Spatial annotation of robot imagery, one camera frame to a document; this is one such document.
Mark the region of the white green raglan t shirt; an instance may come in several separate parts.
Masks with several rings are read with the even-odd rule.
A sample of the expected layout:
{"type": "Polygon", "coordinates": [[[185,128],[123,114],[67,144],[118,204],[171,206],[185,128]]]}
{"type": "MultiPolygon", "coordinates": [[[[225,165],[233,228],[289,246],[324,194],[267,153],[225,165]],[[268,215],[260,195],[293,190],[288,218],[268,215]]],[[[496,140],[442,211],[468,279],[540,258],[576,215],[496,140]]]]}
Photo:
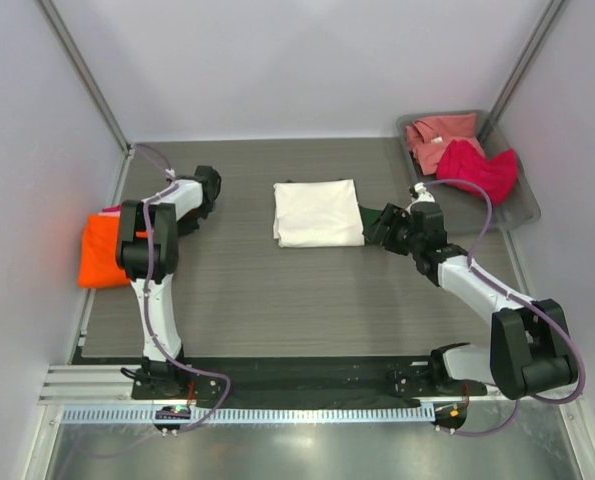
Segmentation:
{"type": "Polygon", "coordinates": [[[351,179],[274,185],[273,239],[281,248],[355,247],[380,216],[358,202],[351,179]]]}

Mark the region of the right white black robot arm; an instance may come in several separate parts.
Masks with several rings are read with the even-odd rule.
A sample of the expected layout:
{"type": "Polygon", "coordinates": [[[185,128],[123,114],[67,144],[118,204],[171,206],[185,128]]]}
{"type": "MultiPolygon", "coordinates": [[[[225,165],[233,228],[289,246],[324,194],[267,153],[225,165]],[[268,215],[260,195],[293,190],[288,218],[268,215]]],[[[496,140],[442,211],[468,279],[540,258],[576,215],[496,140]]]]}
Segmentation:
{"type": "Polygon", "coordinates": [[[540,400],[570,386],[565,402],[577,398],[586,371],[568,333],[562,307],[537,301],[482,269],[469,251],[448,240],[438,204],[422,201],[402,209],[387,205],[364,230],[367,243],[409,255],[433,285],[463,301],[490,328],[486,348],[457,343],[437,348],[427,372],[430,388],[450,395],[465,381],[496,387],[511,400],[540,400]]]}

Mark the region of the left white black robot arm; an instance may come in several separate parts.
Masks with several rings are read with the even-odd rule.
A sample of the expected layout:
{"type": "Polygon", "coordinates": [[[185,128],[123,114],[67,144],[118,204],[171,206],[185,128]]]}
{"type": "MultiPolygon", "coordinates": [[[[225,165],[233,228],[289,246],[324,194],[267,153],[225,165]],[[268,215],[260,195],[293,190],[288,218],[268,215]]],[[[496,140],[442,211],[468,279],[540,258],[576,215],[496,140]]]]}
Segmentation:
{"type": "Polygon", "coordinates": [[[168,174],[163,190],[121,204],[116,263],[135,293],[143,330],[141,367],[133,379],[177,399],[188,391],[191,376],[182,366],[172,297],[179,241],[214,210],[222,178],[210,166],[197,167],[191,176],[168,174]]]}

